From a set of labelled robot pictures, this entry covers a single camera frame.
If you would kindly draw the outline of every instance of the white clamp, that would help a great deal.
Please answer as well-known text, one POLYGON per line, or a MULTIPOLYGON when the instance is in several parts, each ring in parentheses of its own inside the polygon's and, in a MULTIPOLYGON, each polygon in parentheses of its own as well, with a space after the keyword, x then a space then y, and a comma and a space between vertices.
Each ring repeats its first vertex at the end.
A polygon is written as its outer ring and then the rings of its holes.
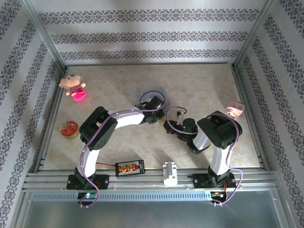
POLYGON ((177 185, 177 170, 174 162, 165 162, 162 166, 163 171, 163 183, 166 186, 177 185))

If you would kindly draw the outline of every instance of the round container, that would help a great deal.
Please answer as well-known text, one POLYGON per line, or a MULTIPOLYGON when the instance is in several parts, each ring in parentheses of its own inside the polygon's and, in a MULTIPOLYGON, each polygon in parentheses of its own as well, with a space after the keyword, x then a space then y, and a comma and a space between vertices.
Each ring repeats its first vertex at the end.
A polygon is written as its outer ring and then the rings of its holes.
POLYGON ((79 126, 74 121, 68 121, 61 126, 60 132, 66 139, 74 139, 79 135, 79 126))

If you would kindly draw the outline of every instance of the pink toy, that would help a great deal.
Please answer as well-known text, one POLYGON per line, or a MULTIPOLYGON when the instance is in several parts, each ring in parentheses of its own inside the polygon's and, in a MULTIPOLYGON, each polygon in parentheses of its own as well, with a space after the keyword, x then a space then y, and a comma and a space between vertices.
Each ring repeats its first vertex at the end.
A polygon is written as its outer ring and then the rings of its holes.
POLYGON ((237 116, 240 116, 243 113, 245 105, 240 102, 230 100, 226 106, 226 109, 228 115, 235 119, 237 116))
POLYGON ((81 80, 82 77, 79 75, 67 75, 61 79, 59 86, 67 90, 67 96, 71 94, 74 101, 80 101, 86 96, 86 84, 81 83, 81 80))

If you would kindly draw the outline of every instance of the patterned wallpaper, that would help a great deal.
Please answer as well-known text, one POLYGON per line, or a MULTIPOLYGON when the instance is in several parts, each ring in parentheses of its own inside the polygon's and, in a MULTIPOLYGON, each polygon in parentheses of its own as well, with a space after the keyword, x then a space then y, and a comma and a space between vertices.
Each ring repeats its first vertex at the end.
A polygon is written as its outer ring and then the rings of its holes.
POLYGON ((239 69, 262 144, 296 227, 304 227, 304 7, 280 0, 239 69))
POLYGON ((266 0, 32 2, 73 65, 232 63, 266 0))
POLYGON ((61 73, 18 0, 0 0, 0 228, 9 227, 61 73))

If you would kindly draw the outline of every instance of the pink doll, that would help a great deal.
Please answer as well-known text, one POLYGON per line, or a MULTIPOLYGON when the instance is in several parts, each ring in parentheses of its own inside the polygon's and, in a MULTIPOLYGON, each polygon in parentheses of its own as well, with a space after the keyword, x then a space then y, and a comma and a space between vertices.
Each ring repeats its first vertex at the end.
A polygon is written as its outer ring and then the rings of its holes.
POLYGON ((86 84, 81 83, 81 80, 82 77, 79 75, 67 75, 61 79, 59 86, 67 90, 67 96, 71 94, 74 101, 80 101, 86 96, 86 84))

